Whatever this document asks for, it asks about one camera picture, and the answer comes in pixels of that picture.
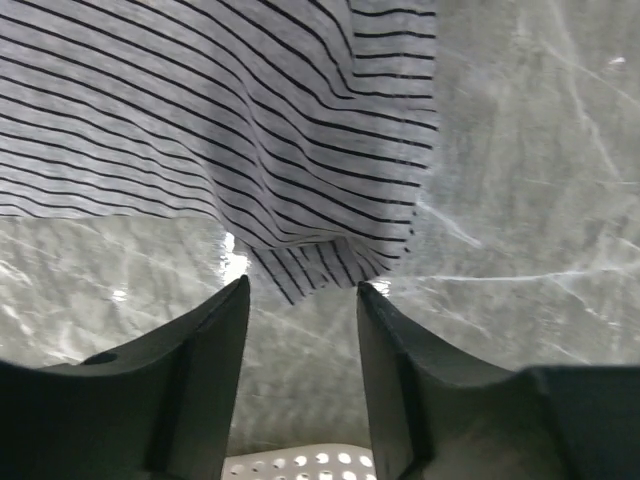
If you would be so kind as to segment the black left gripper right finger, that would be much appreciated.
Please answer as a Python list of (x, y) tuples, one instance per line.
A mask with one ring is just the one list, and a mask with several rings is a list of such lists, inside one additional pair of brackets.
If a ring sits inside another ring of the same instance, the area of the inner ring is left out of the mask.
[(639, 369), (509, 371), (444, 341), (372, 285), (357, 323), (381, 479), (635, 479)]

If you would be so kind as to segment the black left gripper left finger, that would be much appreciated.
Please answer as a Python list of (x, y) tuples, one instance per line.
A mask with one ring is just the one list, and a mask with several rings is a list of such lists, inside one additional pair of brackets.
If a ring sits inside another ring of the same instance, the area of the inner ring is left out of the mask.
[(194, 310), (76, 364), (1, 365), (5, 479), (217, 479), (247, 335), (240, 277)]

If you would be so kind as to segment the grey striped boxer underwear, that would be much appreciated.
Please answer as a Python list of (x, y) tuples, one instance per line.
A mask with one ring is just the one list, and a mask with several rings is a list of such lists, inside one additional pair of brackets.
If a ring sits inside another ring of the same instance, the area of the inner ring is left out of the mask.
[(217, 220), (289, 302), (409, 253), (434, 1), (5, 1), (1, 212)]

